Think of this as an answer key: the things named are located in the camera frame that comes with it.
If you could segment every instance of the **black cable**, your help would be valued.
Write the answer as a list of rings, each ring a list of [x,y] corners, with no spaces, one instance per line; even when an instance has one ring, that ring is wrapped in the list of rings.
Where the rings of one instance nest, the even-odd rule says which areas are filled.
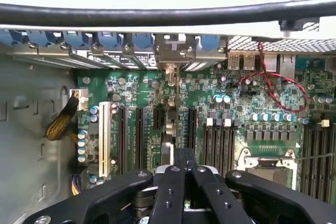
[[[192,26],[336,15],[336,0],[302,0],[203,9],[71,9],[0,4],[0,23],[30,26]]]

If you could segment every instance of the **motherboard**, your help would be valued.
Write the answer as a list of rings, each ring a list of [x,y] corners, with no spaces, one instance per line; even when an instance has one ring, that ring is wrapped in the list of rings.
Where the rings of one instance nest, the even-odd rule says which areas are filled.
[[[175,83],[163,71],[78,70],[88,96],[88,109],[78,111],[78,162],[87,167],[88,188],[135,168],[155,173],[172,162],[171,149],[189,147],[222,176],[246,170],[335,202],[333,157],[304,159],[334,153],[336,76],[319,61],[296,61],[295,80],[309,98],[298,113],[279,108],[260,75],[235,85],[253,70],[223,64],[178,72]],[[271,85],[287,108],[305,106],[296,85],[277,78]]]

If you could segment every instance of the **white pci slot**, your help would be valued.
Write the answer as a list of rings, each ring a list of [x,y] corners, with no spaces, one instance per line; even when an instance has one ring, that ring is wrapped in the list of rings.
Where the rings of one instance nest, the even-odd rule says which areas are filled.
[[[99,103],[99,177],[110,174],[111,102]]]

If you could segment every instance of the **black tube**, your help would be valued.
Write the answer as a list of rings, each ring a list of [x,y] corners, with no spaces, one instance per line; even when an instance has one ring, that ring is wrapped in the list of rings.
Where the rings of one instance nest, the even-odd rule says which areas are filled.
[[[31,26],[192,26],[336,16],[336,0],[203,9],[71,9],[0,4],[0,23]]]

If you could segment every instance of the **red wire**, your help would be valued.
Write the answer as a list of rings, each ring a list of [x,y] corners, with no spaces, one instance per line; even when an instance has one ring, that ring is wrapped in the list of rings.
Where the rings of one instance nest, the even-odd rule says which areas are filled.
[[[306,107],[307,107],[307,104],[308,104],[308,96],[307,96],[307,93],[306,93],[306,90],[304,89],[304,87],[302,85],[300,85],[299,83],[297,83],[296,81],[294,81],[293,79],[283,77],[282,75],[280,75],[278,73],[267,73],[267,71],[266,71],[266,64],[265,64],[265,55],[264,55],[264,45],[261,42],[258,43],[258,51],[259,51],[259,54],[260,54],[260,61],[261,61],[261,66],[262,66],[262,72],[252,73],[252,74],[250,74],[250,75],[248,75],[246,77],[242,77],[239,81],[237,81],[236,83],[234,83],[233,86],[237,86],[242,81],[245,81],[246,79],[250,79],[253,76],[261,76],[261,75],[263,75],[264,76],[264,80],[266,81],[266,86],[268,88],[268,94],[273,99],[273,101],[275,102],[275,104],[278,107],[282,108],[283,110],[292,112],[292,113],[297,113],[297,112],[305,110]],[[276,95],[274,94],[274,91],[271,88],[272,84],[271,84],[271,81],[269,80],[269,76],[281,78],[282,80],[290,82],[290,83],[293,83],[296,87],[298,87],[300,89],[300,91],[302,92],[303,97],[304,97],[304,106],[302,108],[298,109],[298,110],[292,110],[290,108],[287,108],[285,105],[281,104],[281,102],[279,102],[278,98],[276,97]]]

